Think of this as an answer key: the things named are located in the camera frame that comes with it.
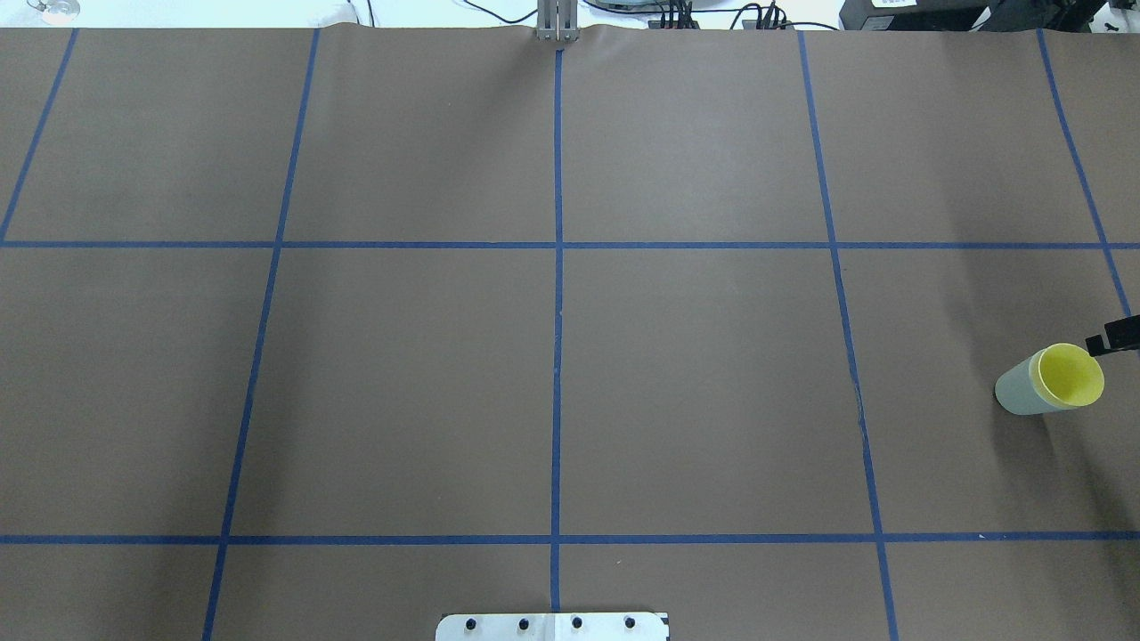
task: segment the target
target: vertical blue line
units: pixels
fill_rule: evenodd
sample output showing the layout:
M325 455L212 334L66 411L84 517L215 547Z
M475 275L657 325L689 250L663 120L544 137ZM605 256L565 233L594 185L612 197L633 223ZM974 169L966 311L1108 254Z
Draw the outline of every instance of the vertical blue line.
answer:
M309 64L304 72L304 88L301 90L301 106L296 115L296 129L293 132L293 149L290 153L288 170L285 175L285 189L282 194L282 209L277 218L277 235L274 238L274 253L269 261L269 277L266 281L266 295L261 302L261 320L258 323L258 338L253 346L253 364L250 366L250 380L245 388L245 405L242 408L242 425L237 432L237 448L234 454L234 466L229 476L229 490L226 493L226 512L221 521L221 539L218 543L218 555L214 559L213 579L210 582L210 599L206 602L206 618L202 628L202 640L209 641L213 635L214 616L218 614L218 597L221 593L222 571L226 569L226 553L229 549L229 533L234 525L234 506L237 503L237 485L242 477L242 462L245 459L245 443L250 435L250 419L253 416L253 393L258 387L258 373L261 370L261 354L266 344L266 328L269 325L269 310L274 301L274 289L277 285L277 266L280 263L282 245L285 242L285 222L288 219L288 204L293 190L293 177L296 173L296 159L301 153L301 133L304 131L304 115L309 106L309 89L312 87L312 73L317 64L317 43L320 41L320 30L312 30L312 41L309 44Z
M551 611L562 609L562 49L554 52L554 401L551 416Z
M75 50L75 39L79 38L79 30L73 29L71 38L67 39L67 48L64 49L64 57L59 60L59 68L56 71L56 79L51 82L51 91L48 91L48 99L43 103L43 111L40 112L40 121L35 124L35 133L27 145L27 153L24 154L24 164L19 168L19 176L16 177L16 186L8 198L8 209L3 213L3 222L0 222L0 242L8 235L8 226L11 225L11 217L16 213L16 205L19 203L19 193L24 189L24 180L27 179L27 171L32 169L32 159L35 157L35 148L40 145L40 137L43 136L43 128L48 124L48 115L56 104L56 95L59 94L59 84L64 81L64 73L67 72L67 63L71 62L72 51Z
M1053 107L1057 109L1057 120L1061 124L1061 133L1065 135L1065 144L1068 145L1069 155L1073 156L1073 165L1076 168L1076 177L1081 180L1081 190L1084 192L1084 202L1089 205L1089 214L1092 216L1092 226L1097 228L1097 237L1100 240L1101 251L1105 253L1105 261L1108 262L1108 274L1113 277L1113 285L1116 287L1116 297L1121 299L1121 308L1125 316L1132 316L1132 307L1129 305L1129 297L1124 293L1124 284L1121 283L1121 275L1116 270L1116 261L1113 259L1113 250L1108 246L1108 235L1105 234L1105 226L1100 221L1100 212L1097 211L1097 203L1092 200L1092 188L1089 187L1089 178L1084 173L1084 164L1081 155L1076 151L1076 143L1073 140L1073 132L1068 128L1068 119L1065 117L1065 107L1061 105L1061 95L1057 90L1057 78L1053 75L1053 64L1049 59L1049 47L1045 46L1045 32L1037 30L1037 47L1041 49L1041 62L1045 65L1045 78L1049 80L1049 91L1053 95Z
M863 440L863 473L866 477L866 494L871 505L871 524L874 526L876 551L879 555L879 581L882 583L882 603L887 612L887 632L891 641L898 641L898 623L895 618L895 597L890 586L890 568L887 563L887 544L882 537L882 517L879 512L879 490L874 481L874 463L871 460L871 438L866 431L866 413L863 408L863 389L858 380L858 364L855 360L855 341L852 338L850 316L847 313L847 293L844 287L842 268L839 263L839 246L836 240L834 218L831 214L831 193L828 189L828 172L823 165L823 144L820 140L820 122L815 113L815 95L812 91L812 71L807 62L807 43L804 32L799 39L799 62L804 71L804 92L807 98L807 115L812 125L812 144L815 147L815 170L820 177L820 196L823 200L823 218L828 226L828 244L831 250L831 271L836 281L839 299L839 318L844 327L844 343L847 347L847 368L855 387L855 403L858 409L858 429Z

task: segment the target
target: plastic cup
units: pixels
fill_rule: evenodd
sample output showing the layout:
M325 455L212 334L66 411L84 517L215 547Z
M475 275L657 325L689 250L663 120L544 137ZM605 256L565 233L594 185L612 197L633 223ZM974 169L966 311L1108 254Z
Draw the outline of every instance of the plastic cup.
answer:
M1056 343L1015 365L997 379L997 403L1023 416L1092 404L1105 391L1105 373L1084 349Z

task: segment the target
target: gray metal bracket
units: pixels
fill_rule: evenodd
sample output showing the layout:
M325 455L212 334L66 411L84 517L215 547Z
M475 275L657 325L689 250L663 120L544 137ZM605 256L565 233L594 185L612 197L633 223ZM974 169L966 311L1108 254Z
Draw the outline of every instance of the gray metal bracket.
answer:
M535 35L559 42L578 40L578 0L538 0Z

